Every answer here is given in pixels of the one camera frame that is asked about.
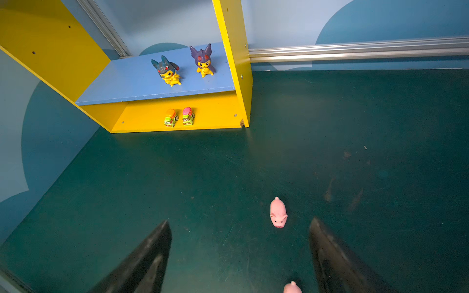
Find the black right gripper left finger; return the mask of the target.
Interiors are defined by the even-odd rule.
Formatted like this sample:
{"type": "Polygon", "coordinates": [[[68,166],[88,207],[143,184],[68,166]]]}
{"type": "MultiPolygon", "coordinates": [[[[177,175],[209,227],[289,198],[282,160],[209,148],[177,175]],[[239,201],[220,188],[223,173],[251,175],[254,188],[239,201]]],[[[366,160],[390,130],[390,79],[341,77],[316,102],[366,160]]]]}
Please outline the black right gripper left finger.
{"type": "Polygon", "coordinates": [[[172,243],[167,220],[161,222],[92,293],[160,293],[172,243]]]}

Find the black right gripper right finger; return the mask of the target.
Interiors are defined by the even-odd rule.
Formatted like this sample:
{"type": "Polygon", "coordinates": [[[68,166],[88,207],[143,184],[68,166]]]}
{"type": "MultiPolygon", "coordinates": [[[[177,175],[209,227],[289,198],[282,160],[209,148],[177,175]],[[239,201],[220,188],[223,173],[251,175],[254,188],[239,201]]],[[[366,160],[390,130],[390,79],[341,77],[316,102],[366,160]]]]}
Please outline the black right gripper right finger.
{"type": "Polygon", "coordinates": [[[321,293],[396,293],[320,219],[309,227],[309,244],[321,293]]]}

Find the pink toy pig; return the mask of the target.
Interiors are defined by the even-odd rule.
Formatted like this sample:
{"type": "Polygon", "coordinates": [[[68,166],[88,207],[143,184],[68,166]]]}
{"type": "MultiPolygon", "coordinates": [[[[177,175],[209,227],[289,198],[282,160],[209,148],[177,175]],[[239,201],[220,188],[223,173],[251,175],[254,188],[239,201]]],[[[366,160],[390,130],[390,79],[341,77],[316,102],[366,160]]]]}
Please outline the pink toy pig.
{"type": "Polygon", "coordinates": [[[284,286],[283,293],[302,293],[302,290],[295,281],[291,281],[284,286]]]}
{"type": "Polygon", "coordinates": [[[288,218],[287,210],[284,202],[278,197],[271,201],[269,216],[273,226],[276,228],[283,228],[285,226],[288,218]]]}

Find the blue yellow toy figure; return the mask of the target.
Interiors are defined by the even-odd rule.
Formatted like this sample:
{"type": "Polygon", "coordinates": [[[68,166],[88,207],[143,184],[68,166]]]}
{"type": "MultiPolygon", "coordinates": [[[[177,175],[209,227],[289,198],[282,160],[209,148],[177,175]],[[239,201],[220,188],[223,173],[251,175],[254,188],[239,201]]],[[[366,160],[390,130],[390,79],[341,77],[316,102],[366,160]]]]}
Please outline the blue yellow toy figure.
{"type": "Polygon", "coordinates": [[[165,56],[161,56],[161,61],[151,60],[151,64],[155,67],[162,80],[173,87],[181,85],[180,75],[178,74],[179,66],[170,62],[165,56]]]}

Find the purple yellow star toy figure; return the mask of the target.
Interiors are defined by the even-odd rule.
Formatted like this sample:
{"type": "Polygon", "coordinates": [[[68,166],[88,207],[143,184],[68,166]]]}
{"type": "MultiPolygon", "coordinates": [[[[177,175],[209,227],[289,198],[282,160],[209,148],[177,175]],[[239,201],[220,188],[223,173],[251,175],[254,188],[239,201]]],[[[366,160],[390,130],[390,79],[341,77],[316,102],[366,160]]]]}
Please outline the purple yellow star toy figure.
{"type": "Polygon", "coordinates": [[[213,76],[216,70],[211,62],[211,44],[207,44],[204,50],[196,50],[193,46],[190,46],[189,49],[191,50],[192,58],[195,60],[197,72],[200,73],[203,78],[207,75],[213,76]]]}

